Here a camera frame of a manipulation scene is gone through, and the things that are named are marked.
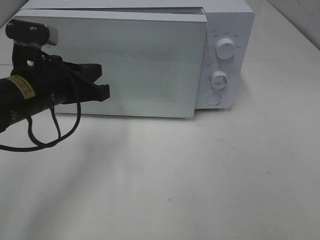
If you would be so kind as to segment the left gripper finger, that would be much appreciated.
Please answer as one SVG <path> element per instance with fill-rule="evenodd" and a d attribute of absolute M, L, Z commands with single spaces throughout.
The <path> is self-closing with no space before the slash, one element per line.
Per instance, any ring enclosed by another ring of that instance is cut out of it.
<path fill-rule="evenodd" d="M 96 63 L 74 64 L 73 70 L 90 83 L 94 83 L 102 76 L 102 66 Z"/>
<path fill-rule="evenodd" d="M 87 85 L 80 90 L 80 102 L 103 102 L 110 97 L 110 86 L 105 85 Z"/>

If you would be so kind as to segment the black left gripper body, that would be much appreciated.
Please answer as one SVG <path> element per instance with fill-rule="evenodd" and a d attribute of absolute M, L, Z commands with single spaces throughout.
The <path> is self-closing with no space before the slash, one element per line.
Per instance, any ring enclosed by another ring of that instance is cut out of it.
<path fill-rule="evenodd" d="M 45 110 L 59 104 L 80 103 L 81 76 L 74 64 L 41 48 L 15 43 L 9 81 L 17 88 L 13 109 Z"/>

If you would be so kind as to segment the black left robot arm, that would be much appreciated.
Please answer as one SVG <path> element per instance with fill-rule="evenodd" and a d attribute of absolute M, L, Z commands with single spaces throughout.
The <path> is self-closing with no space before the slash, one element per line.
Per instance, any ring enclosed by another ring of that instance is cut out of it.
<path fill-rule="evenodd" d="M 102 66 L 76 64 L 40 48 L 14 44 L 13 69 L 0 80 L 0 130 L 51 106 L 77 102 L 103 102 L 110 97 L 108 84 L 97 85 Z"/>

